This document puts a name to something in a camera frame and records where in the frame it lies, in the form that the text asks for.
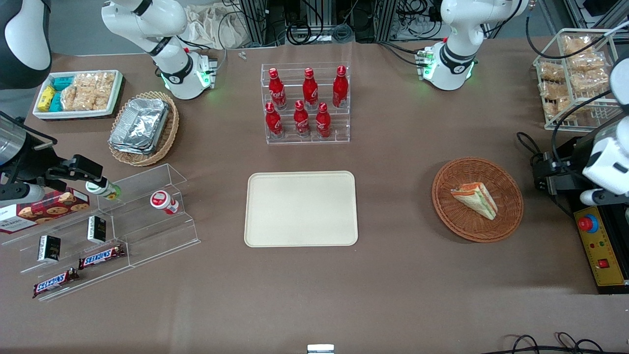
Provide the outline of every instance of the snickers logo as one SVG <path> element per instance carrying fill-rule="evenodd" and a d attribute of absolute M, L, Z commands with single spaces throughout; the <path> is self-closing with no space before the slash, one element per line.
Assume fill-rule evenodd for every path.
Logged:
<path fill-rule="evenodd" d="M 35 290 L 35 292 L 41 292 L 46 290 L 47 288 L 50 288 L 54 285 L 63 283 L 65 281 L 65 275 L 67 273 L 63 273 L 63 274 L 59 274 L 56 277 L 52 278 L 52 279 L 48 279 L 43 283 L 39 283 L 39 285 L 37 285 L 37 290 Z"/>
<path fill-rule="evenodd" d="M 96 253 L 94 256 L 87 257 L 83 265 L 87 266 L 87 265 L 96 263 L 100 260 L 103 260 L 109 257 L 111 257 L 111 249 L 108 249 L 107 251 L 103 251 L 100 253 Z"/>

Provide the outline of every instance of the white plastic tray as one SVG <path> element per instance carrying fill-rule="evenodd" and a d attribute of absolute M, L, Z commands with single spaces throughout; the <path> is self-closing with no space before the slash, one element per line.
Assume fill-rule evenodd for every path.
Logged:
<path fill-rule="evenodd" d="M 351 246 L 356 186 L 348 171 L 254 173 L 247 188 L 249 247 Z"/>
<path fill-rule="evenodd" d="M 82 72 L 88 72 L 94 74 L 99 71 L 112 71 L 116 73 L 114 78 L 114 86 L 111 88 L 111 94 L 109 95 L 109 102 L 107 103 L 107 109 L 96 111 L 62 111 L 62 112 L 42 112 L 37 109 L 37 102 L 42 97 L 43 90 L 50 84 L 56 77 L 75 76 Z M 33 105 L 33 115 L 41 120 L 69 120 L 69 119 L 89 119 L 91 117 L 101 117 L 104 115 L 110 115 L 114 112 L 116 107 L 116 101 L 118 100 L 118 93 L 120 92 L 120 86 L 122 85 L 122 73 L 118 70 L 95 70 L 95 71 L 67 71 L 67 72 L 51 72 L 46 81 L 42 83 L 40 91 L 37 94 L 37 100 Z"/>

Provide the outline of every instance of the cookie box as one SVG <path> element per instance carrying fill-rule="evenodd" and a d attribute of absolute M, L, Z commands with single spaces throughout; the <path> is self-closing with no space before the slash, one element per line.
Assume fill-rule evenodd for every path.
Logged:
<path fill-rule="evenodd" d="M 0 232 L 12 234 L 89 208 L 89 197 L 73 188 L 46 193 L 39 202 L 0 208 Z"/>
<path fill-rule="evenodd" d="M 114 84 L 111 88 L 111 94 L 109 95 L 109 101 L 107 103 L 107 109 L 104 110 L 90 110 L 90 111 L 61 111 L 61 112 L 42 112 L 37 108 L 37 104 L 33 105 L 33 115 L 41 120 L 78 120 L 78 119 L 93 119 L 97 117 L 108 116 L 114 112 L 116 107 L 116 101 L 118 100 L 118 93 L 122 86 L 123 76 L 118 70 L 95 70 L 95 71 L 67 71 L 67 72 L 51 72 L 46 80 L 42 83 L 37 99 L 35 102 L 39 102 L 44 90 L 48 85 L 51 85 L 56 77 L 69 77 L 75 76 L 80 73 L 95 74 L 99 71 L 114 72 L 116 77 L 114 78 Z"/>

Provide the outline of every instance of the yellow control panel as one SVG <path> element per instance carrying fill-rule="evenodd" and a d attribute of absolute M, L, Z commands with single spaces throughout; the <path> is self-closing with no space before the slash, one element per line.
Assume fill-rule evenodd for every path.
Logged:
<path fill-rule="evenodd" d="M 611 248 L 598 208 L 588 207 L 579 210 L 574 213 L 574 219 L 577 220 L 579 235 L 596 283 L 600 287 L 624 285 L 625 278 Z"/>

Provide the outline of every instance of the blue snack package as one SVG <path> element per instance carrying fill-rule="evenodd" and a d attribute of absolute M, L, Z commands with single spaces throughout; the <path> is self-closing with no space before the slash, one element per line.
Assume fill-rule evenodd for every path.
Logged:
<path fill-rule="evenodd" d="M 49 112 L 61 112 L 64 108 L 61 105 L 61 92 L 55 93 L 55 96 L 52 97 L 52 102 L 50 102 Z"/>
<path fill-rule="evenodd" d="M 70 86 L 73 80 L 74 80 L 74 77 L 72 76 L 56 77 L 52 81 L 52 87 L 55 88 L 55 91 L 61 91 L 64 88 Z"/>

